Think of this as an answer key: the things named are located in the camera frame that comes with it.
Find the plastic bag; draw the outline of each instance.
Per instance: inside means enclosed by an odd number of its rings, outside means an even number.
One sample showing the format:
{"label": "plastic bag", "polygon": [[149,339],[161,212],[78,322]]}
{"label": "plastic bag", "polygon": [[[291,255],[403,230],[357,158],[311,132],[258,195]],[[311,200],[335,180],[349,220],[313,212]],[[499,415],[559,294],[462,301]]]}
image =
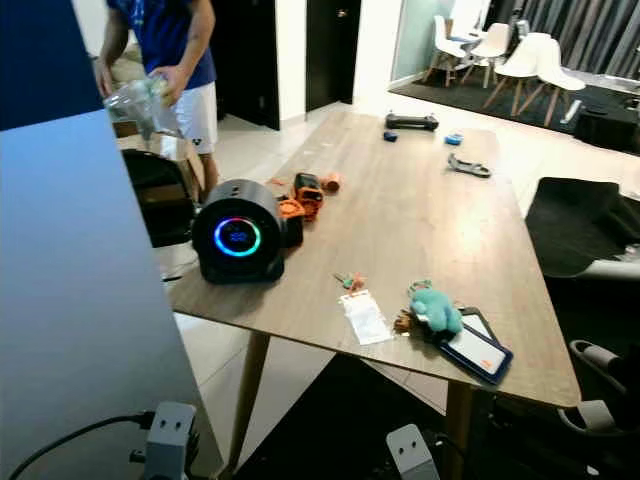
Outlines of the plastic bag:
{"label": "plastic bag", "polygon": [[182,138],[175,113],[162,101],[167,81],[162,75],[134,80],[104,100],[113,122],[134,121],[138,132],[148,142],[153,132]]}

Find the blue small object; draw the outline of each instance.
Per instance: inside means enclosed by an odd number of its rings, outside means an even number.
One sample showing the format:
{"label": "blue small object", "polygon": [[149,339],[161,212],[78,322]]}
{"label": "blue small object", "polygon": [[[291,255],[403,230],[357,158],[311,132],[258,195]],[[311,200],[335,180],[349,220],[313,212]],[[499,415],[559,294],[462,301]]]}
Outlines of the blue small object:
{"label": "blue small object", "polygon": [[459,133],[452,133],[451,135],[444,137],[444,143],[448,143],[449,145],[460,145],[463,138],[464,137]]}
{"label": "blue small object", "polygon": [[384,132],[382,135],[387,142],[395,142],[398,139],[398,134],[394,132]]}

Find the man's hand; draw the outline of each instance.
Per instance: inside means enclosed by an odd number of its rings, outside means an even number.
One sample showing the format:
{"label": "man's hand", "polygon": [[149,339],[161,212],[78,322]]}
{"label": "man's hand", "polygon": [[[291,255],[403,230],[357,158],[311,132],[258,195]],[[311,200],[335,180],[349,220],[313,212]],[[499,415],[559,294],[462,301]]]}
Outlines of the man's hand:
{"label": "man's hand", "polygon": [[96,58],[93,62],[93,73],[96,76],[96,83],[102,98],[108,97],[113,93],[113,79],[111,71],[103,59]]}
{"label": "man's hand", "polygon": [[151,75],[162,74],[167,79],[167,89],[162,95],[164,104],[168,107],[175,104],[189,81],[189,74],[180,65],[158,67]]}

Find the black door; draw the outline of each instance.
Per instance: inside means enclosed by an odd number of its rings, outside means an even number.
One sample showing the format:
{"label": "black door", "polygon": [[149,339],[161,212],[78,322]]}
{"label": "black door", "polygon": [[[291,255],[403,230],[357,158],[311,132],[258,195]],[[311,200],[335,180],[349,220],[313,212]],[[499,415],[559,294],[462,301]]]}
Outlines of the black door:
{"label": "black door", "polygon": [[280,129],[275,0],[213,0],[219,108]]}
{"label": "black door", "polygon": [[307,112],[353,101],[360,0],[307,0]]}

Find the white tile floor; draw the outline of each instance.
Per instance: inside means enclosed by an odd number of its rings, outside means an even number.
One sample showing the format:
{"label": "white tile floor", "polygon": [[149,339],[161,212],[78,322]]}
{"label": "white tile floor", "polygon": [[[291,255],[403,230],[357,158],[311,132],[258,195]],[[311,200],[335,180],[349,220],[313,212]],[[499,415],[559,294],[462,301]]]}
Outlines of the white tile floor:
{"label": "white tile floor", "polygon": [[[612,181],[624,191],[640,192],[640,158],[604,150],[550,130],[430,104],[385,93],[379,98],[358,100],[355,105],[334,104],[309,114],[304,123],[280,132],[227,117],[219,124],[215,158],[223,178],[244,177],[264,182],[271,178],[308,135],[333,110],[349,110],[382,116],[389,110],[410,115],[434,113],[440,121],[436,135],[444,137],[459,128],[482,128],[496,133],[523,216],[544,176]],[[165,272],[193,260],[188,249],[158,249]],[[238,386],[246,353],[247,333],[240,329],[176,315],[178,325],[200,386],[207,412],[225,457],[229,452]],[[250,456],[313,381],[332,354],[323,350],[274,339],[241,462]],[[446,382],[387,366],[375,366],[444,414]]]}

